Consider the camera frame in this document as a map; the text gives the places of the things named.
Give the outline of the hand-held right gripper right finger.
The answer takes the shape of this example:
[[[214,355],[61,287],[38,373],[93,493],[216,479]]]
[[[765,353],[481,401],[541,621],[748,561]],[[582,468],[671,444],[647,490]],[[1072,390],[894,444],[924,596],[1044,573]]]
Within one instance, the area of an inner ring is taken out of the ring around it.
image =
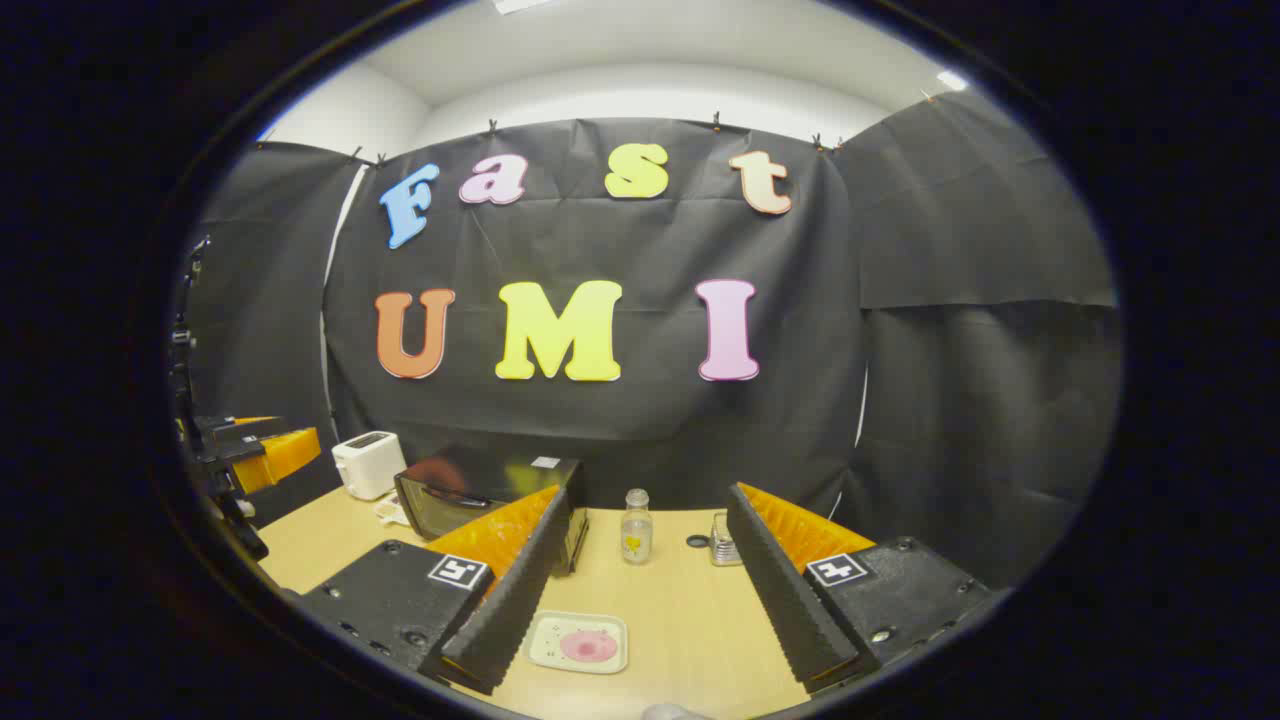
[[[882,543],[754,486],[727,527],[795,679],[819,694],[919,655],[996,593],[910,536]]]

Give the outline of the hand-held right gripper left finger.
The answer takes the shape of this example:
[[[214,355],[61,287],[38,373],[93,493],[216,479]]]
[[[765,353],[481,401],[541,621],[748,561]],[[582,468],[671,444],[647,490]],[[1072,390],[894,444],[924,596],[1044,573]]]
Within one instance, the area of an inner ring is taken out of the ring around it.
[[[439,537],[384,541],[300,605],[384,660],[490,694],[506,679],[573,518],[550,486]]]

